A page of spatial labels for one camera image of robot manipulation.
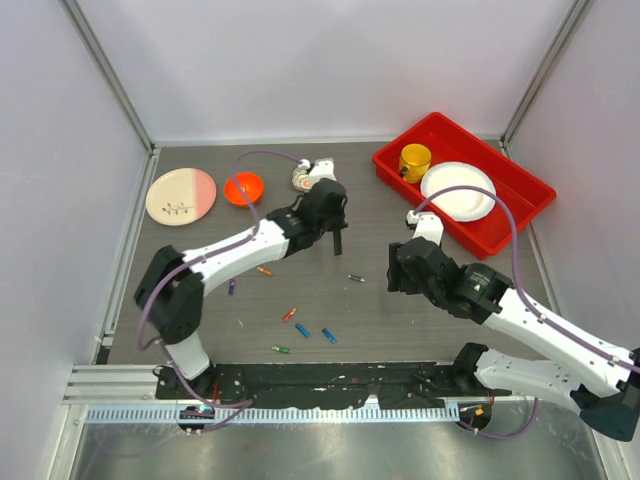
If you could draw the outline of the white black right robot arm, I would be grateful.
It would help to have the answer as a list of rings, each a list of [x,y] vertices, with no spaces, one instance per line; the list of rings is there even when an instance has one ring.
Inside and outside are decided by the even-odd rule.
[[[571,324],[481,264],[459,266],[422,237],[389,246],[387,289],[421,294],[449,315],[508,335],[543,355],[532,361],[467,343],[451,371],[457,391],[481,388],[553,402],[593,430],[621,442],[639,422],[639,353]]]

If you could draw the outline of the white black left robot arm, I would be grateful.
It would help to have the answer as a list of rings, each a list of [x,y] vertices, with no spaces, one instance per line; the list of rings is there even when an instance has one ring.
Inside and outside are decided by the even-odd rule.
[[[155,253],[134,294],[141,309],[138,335],[153,325],[187,396],[202,400],[216,377],[198,334],[206,296],[248,270],[309,249],[327,232],[339,255],[346,202],[343,185],[322,179],[244,232],[198,249],[179,252],[168,245]]]

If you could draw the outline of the black remote control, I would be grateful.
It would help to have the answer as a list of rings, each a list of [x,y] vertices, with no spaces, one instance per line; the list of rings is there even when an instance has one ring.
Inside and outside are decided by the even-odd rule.
[[[335,256],[340,256],[343,252],[342,246],[342,230],[335,229],[332,231],[333,251]]]

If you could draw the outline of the red orange battery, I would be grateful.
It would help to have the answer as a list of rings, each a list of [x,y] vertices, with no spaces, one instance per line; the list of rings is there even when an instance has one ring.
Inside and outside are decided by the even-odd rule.
[[[297,309],[294,307],[291,310],[289,310],[282,318],[283,322],[288,322],[295,314],[296,314]]]

